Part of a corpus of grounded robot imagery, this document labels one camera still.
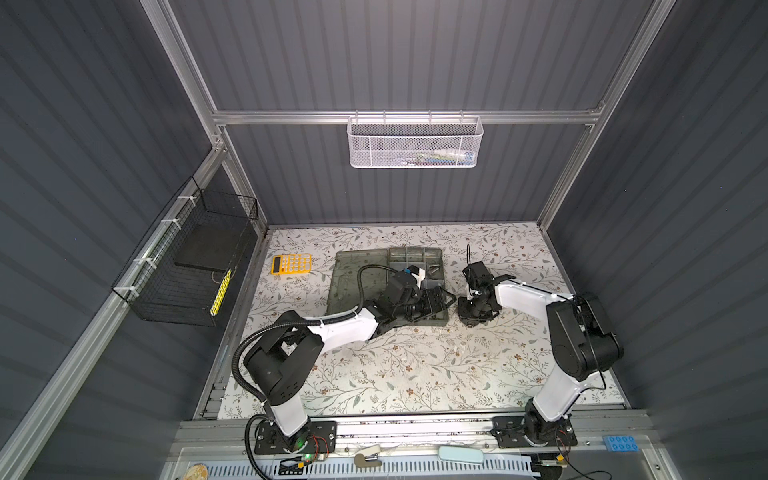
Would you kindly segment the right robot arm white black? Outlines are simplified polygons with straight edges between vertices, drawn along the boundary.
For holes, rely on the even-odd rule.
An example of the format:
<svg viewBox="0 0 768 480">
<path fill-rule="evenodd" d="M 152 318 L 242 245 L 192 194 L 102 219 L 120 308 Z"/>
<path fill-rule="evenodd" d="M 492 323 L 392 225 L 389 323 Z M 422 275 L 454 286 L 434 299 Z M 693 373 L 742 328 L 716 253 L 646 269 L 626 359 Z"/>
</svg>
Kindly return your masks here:
<svg viewBox="0 0 768 480">
<path fill-rule="evenodd" d="M 512 275 L 495 276 L 481 261 L 468 264 L 462 274 L 468 295 L 458 299 L 457 310 L 465 325 L 486 323 L 504 309 L 547 323 L 556 366 L 527 403 L 522 429 L 534 445 L 553 440 L 581 394 L 593 389 L 593 382 L 623 357 L 613 323 L 592 294 L 549 292 Z"/>
</svg>

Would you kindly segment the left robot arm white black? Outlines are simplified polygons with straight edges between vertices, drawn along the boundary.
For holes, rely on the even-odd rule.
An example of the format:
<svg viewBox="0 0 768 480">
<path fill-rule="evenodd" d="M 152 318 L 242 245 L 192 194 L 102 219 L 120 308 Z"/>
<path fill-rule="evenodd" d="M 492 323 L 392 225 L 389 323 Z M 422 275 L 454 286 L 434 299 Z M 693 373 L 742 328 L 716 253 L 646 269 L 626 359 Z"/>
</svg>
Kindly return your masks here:
<svg viewBox="0 0 768 480">
<path fill-rule="evenodd" d="M 444 287 L 425 285 L 423 272 L 414 267 L 389 273 L 376 298 L 365 295 L 363 280 L 358 279 L 359 302 L 354 308 L 316 318 L 289 310 L 238 345 L 231 362 L 233 378 L 259 401 L 284 437 L 308 431 L 300 390 L 321 355 L 430 319 L 457 302 Z"/>
</svg>

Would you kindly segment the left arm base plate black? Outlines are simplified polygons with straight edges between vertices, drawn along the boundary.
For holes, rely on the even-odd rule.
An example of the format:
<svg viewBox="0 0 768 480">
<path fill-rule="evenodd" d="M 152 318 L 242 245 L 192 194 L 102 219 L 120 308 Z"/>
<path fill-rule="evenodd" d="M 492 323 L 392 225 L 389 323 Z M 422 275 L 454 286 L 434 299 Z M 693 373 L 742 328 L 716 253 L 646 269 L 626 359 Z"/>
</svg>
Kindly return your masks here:
<svg viewBox="0 0 768 480">
<path fill-rule="evenodd" d="M 253 452 L 257 455 L 333 453 L 337 427 L 335 421 L 309 420 L 297 433 L 286 436 L 276 424 L 262 421 L 254 433 Z"/>
</svg>

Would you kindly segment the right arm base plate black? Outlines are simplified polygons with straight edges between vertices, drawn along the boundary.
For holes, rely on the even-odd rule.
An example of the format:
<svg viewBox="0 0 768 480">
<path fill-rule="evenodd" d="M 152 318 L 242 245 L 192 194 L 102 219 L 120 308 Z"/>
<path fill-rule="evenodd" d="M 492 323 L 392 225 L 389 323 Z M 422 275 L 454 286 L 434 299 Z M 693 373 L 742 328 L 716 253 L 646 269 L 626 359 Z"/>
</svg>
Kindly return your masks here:
<svg viewBox="0 0 768 480">
<path fill-rule="evenodd" d="M 530 413 L 493 417 L 490 434 L 500 448 L 574 447 L 578 444 L 569 419 L 547 422 Z"/>
</svg>

